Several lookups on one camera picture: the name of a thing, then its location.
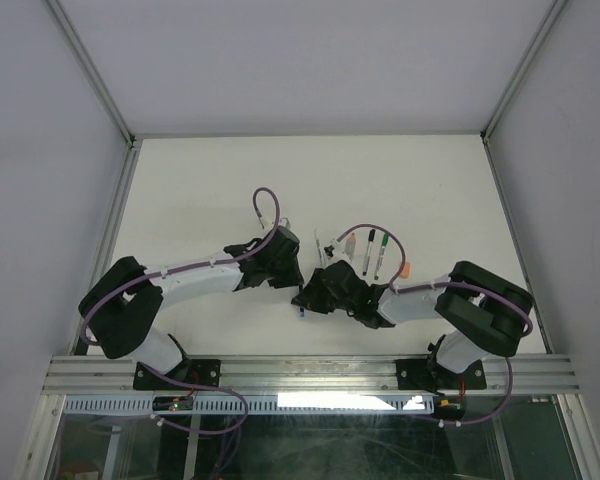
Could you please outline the white pen clear cap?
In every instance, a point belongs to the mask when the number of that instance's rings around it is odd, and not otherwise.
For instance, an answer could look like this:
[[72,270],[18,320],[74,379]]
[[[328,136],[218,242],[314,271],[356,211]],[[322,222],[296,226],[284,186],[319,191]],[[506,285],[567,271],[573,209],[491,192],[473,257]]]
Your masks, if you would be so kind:
[[324,251],[324,248],[322,247],[322,243],[321,243],[321,240],[319,238],[319,234],[318,234],[317,229],[314,229],[313,234],[314,234],[314,240],[315,240],[316,249],[317,249],[317,252],[318,252],[318,258],[319,258],[320,267],[321,268],[326,268],[326,266],[327,266],[326,252]]

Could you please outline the white marker green end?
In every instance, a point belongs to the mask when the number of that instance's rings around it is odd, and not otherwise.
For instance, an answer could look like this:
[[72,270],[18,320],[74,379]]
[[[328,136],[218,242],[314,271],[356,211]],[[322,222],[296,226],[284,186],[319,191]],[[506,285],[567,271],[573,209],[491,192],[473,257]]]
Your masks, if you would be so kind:
[[370,265],[371,253],[372,253],[375,235],[376,235],[376,229],[375,228],[370,229],[368,236],[367,236],[366,248],[365,248],[365,253],[364,253],[363,263],[362,263],[362,276],[363,277],[366,277],[369,272],[369,265]]

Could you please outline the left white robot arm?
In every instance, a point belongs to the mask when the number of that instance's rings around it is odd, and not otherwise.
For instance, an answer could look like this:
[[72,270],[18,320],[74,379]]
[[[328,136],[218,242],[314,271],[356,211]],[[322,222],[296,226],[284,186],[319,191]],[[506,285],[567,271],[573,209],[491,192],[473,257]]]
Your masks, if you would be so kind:
[[168,388],[189,377],[191,361],[179,342],[154,326],[159,312],[178,303],[267,284],[274,289],[303,284],[300,240],[284,226],[264,239],[224,247],[211,257],[150,269],[135,257],[117,260],[83,297],[84,330],[109,359],[142,364]]

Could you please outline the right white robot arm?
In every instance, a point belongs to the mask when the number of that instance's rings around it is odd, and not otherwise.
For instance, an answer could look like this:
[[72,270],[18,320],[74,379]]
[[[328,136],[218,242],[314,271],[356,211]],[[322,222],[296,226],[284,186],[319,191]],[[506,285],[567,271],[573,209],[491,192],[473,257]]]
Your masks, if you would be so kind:
[[469,261],[429,282],[392,289],[368,283],[346,260],[314,270],[291,303],[318,314],[344,312],[370,329],[440,318],[453,331],[430,346],[427,374],[449,387],[487,355],[511,358],[533,330],[533,297],[525,289]]

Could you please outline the orange pen cap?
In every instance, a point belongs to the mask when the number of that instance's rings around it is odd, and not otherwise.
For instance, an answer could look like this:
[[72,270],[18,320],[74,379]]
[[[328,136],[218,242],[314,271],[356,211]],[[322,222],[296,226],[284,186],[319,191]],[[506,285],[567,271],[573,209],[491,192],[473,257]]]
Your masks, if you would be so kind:
[[407,279],[410,276],[410,272],[411,272],[411,264],[409,262],[406,262],[401,270],[400,277],[403,279]]

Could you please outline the orange tip clear marker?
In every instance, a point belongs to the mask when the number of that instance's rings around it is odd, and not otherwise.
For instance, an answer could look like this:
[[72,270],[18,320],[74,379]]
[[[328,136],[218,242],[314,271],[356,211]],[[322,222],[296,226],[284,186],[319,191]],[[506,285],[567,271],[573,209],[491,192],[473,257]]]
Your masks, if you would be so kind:
[[354,233],[350,233],[347,237],[345,244],[345,253],[350,260],[353,260],[355,249],[356,249],[356,235]]

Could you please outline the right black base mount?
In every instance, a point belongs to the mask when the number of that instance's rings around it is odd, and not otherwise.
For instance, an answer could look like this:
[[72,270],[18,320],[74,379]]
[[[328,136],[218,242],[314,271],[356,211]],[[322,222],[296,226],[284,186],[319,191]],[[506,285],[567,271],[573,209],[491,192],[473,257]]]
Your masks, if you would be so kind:
[[458,374],[440,366],[431,366],[426,358],[395,361],[399,390],[424,390],[431,393],[447,390],[485,390],[487,388],[483,363],[478,360]]

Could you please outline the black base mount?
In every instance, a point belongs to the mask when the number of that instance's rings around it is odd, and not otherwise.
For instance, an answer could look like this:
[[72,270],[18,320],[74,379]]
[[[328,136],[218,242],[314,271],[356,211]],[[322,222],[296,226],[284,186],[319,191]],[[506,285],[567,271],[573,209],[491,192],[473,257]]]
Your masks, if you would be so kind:
[[447,390],[485,390],[487,388],[483,363],[478,360],[458,374],[440,366],[431,366],[426,358],[395,361],[399,390],[424,390],[431,393]]
[[144,363],[138,363],[133,389],[137,391],[189,391],[193,385],[218,387],[220,368],[221,361],[219,359],[188,358],[166,373]]

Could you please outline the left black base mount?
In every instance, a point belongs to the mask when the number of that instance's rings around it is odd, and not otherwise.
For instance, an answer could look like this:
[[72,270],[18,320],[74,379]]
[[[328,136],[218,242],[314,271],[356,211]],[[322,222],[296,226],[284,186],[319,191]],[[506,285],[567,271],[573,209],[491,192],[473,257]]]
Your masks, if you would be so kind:
[[189,391],[193,385],[218,387],[220,368],[221,361],[219,359],[188,358],[166,373],[144,363],[138,363],[133,389],[137,391]]

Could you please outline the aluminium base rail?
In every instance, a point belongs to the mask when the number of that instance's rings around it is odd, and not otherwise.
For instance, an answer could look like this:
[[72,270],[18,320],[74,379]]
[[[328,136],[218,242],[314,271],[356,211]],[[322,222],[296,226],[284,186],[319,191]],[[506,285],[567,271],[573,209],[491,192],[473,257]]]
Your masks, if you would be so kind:
[[[359,394],[442,394],[522,396],[578,394],[581,391],[566,355],[519,354],[509,361],[487,357],[485,390],[399,390],[395,361],[414,356],[197,356],[221,361],[219,386],[243,395],[325,391]],[[136,364],[103,356],[55,356],[43,383],[45,394],[138,394],[133,389]]]

